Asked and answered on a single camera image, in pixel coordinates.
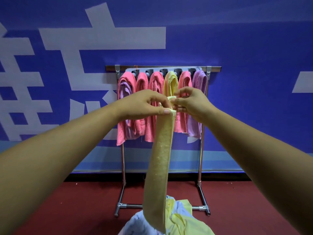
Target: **red floor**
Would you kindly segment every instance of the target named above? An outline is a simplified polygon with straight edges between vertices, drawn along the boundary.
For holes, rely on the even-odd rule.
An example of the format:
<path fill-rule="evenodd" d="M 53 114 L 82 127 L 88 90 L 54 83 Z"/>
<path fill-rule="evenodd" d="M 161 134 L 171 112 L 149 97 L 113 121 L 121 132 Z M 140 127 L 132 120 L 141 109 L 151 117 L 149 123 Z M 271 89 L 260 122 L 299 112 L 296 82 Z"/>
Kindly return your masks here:
<path fill-rule="evenodd" d="M 118 234 L 137 211 L 114 212 L 121 189 L 117 182 L 66 182 L 49 197 L 16 233 L 20 234 Z M 202 182 L 212 215 L 194 211 L 216 235 L 298 234 L 266 201 L 252 182 Z M 194 182 L 168 182 L 167 194 L 201 205 Z M 128 185 L 123 202 L 141 204 L 143 184 Z"/>

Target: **black baseboard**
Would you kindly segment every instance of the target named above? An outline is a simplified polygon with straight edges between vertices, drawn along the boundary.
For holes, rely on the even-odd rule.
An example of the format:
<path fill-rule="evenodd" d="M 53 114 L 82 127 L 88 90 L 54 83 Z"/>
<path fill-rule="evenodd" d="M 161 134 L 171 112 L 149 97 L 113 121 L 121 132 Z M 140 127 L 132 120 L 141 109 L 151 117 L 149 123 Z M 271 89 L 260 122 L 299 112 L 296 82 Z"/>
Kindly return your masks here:
<path fill-rule="evenodd" d="M 145 173 L 126 173 L 127 182 L 144 181 Z M 122 181 L 121 173 L 73 173 L 65 182 L 105 182 Z M 169 173 L 168 181 L 197 181 L 197 173 Z M 202 173 L 202 181 L 250 181 L 245 173 Z"/>

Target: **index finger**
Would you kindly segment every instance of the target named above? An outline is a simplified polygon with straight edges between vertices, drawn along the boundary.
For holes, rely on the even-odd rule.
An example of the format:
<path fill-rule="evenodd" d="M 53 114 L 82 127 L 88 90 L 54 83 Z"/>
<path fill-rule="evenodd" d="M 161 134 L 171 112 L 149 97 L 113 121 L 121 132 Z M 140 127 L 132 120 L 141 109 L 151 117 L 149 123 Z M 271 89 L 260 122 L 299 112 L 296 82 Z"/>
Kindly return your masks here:
<path fill-rule="evenodd" d="M 156 91 L 153 91 L 150 100 L 151 102 L 160 102 L 164 108 L 171 108 L 171 103 L 168 100 L 167 96 L 160 94 Z"/>
<path fill-rule="evenodd" d="M 181 89 L 179 89 L 178 91 L 176 91 L 174 93 L 174 95 L 181 95 L 181 94 L 188 94 L 188 95 L 191 95 L 191 93 L 193 92 L 194 88 L 193 87 L 189 87 L 189 86 L 185 86 Z"/>

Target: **right arm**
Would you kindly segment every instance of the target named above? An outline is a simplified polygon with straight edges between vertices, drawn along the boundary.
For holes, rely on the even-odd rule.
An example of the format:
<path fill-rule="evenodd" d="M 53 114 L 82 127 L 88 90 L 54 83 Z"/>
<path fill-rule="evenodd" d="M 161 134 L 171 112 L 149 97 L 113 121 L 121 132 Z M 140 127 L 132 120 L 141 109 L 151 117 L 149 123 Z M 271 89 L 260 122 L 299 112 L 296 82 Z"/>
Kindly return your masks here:
<path fill-rule="evenodd" d="M 268 201 L 302 234 L 313 234 L 313 158 L 214 107 L 198 89 L 174 99 L 209 128 Z"/>

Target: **human arm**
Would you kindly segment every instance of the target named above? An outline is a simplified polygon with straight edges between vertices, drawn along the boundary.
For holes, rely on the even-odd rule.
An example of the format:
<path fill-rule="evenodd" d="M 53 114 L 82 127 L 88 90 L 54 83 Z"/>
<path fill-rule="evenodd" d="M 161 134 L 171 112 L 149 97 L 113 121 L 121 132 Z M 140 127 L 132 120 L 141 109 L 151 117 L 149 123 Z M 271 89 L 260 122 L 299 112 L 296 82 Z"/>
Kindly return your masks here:
<path fill-rule="evenodd" d="M 0 234 L 16 229 L 119 121 L 167 113 L 152 101 L 170 107 L 166 96 L 139 91 L 0 154 Z"/>
<path fill-rule="evenodd" d="M 214 107 L 197 89 L 173 100 L 209 128 L 268 201 L 302 234 L 313 234 L 313 158 Z"/>

